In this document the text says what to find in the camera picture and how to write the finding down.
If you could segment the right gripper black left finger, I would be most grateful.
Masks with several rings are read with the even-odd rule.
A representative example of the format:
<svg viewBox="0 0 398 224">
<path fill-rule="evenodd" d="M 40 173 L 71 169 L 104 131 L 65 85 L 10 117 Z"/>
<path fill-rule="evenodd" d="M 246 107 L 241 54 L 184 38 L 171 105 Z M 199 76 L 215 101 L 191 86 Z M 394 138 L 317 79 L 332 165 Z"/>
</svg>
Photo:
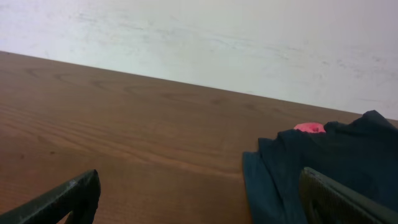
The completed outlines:
<svg viewBox="0 0 398 224">
<path fill-rule="evenodd" d="M 74 177 L 39 197 L 1 215 L 1 223 L 92 224 L 101 195 L 97 170 Z"/>
</svg>

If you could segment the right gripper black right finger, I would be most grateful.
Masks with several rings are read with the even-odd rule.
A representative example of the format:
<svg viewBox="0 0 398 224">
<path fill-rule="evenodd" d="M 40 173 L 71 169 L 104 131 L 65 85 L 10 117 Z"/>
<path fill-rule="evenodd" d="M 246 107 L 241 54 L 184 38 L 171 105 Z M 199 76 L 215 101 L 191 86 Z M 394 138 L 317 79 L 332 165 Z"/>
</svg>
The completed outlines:
<svg viewBox="0 0 398 224">
<path fill-rule="evenodd" d="M 300 173 L 299 194 L 311 224 L 397 224 L 397 212 L 309 167 Z"/>
</svg>

